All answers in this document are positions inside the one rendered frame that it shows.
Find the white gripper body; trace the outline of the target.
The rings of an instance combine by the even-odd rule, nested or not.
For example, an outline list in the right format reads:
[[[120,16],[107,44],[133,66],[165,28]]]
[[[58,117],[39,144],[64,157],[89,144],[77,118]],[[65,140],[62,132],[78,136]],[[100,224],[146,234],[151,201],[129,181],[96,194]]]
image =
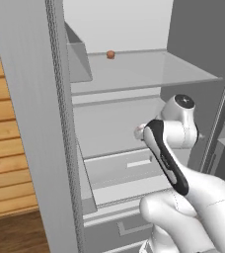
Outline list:
[[[143,131],[145,127],[146,127],[146,124],[142,124],[134,130],[134,136],[136,139],[139,139],[139,140],[143,139]]]

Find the glass fridge shelf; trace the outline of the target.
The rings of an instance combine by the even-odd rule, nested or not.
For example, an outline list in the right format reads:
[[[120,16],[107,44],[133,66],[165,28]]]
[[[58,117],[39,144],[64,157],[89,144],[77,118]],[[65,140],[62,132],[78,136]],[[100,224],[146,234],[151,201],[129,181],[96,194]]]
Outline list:
[[[154,119],[164,104],[161,98],[146,98],[76,107],[74,121],[83,157],[144,148],[134,130]]]
[[[165,50],[118,52],[114,59],[107,59],[103,54],[90,54],[88,58],[92,80],[72,83],[74,95],[220,80],[220,77]]]

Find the grey fridge drawer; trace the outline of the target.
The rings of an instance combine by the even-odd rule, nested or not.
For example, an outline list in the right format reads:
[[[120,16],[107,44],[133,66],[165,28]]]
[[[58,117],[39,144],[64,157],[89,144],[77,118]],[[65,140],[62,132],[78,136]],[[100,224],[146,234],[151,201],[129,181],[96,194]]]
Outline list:
[[[126,168],[127,163],[146,159],[152,163]],[[170,188],[148,148],[86,159],[85,165],[98,205]]]
[[[89,220],[85,223],[85,253],[137,253],[141,244],[150,236],[152,227],[120,236],[117,223],[121,221],[125,228],[151,224],[144,220],[139,210]]]

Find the grey fridge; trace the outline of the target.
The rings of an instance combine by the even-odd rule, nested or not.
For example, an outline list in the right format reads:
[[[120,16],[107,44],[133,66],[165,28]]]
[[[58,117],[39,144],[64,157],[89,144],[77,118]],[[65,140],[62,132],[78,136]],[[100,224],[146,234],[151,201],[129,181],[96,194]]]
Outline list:
[[[194,147],[174,153],[187,168],[207,174],[200,171],[201,162],[225,87],[225,0],[63,0],[63,11],[65,23],[83,41],[88,56],[107,56],[109,50],[115,54],[165,50],[220,77],[191,84],[72,94],[74,109],[146,98],[161,98],[166,104],[175,95],[191,97],[199,139]],[[113,213],[140,213],[141,199],[157,192],[101,205],[95,200],[97,211],[85,214],[85,223]]]

